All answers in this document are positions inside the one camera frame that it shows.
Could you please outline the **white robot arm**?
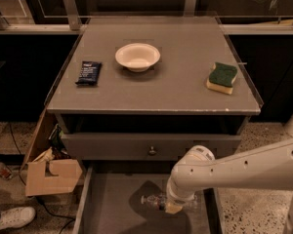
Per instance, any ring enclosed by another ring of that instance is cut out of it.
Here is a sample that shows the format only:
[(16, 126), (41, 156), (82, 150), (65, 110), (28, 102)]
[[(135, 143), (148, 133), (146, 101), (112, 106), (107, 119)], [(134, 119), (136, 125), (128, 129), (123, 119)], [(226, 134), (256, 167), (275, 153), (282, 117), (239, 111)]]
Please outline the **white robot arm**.
[[(221, 159), (192, 147), (168, 178), (165, 212), (179, 212), (197, 191), (214, 187), (293, 191), (293, 138)], [(293, 198), (282, 234), (293, 234)]]

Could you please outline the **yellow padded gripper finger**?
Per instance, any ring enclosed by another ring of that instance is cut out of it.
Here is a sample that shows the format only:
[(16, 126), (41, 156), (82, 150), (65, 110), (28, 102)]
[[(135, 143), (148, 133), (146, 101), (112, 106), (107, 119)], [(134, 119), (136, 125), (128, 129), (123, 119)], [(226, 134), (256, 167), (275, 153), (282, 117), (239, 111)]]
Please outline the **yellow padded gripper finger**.
[(173, 203), (170, 203), (170, 202), (168, 202), (165, 205), (165, 212), (167, 214), (170, 214), (170, 215), (174, 215), (174, 214), (180, 212), (182, 209), (183, 209), (182, 206), (176, 205), (176, 204), (173, 204)]

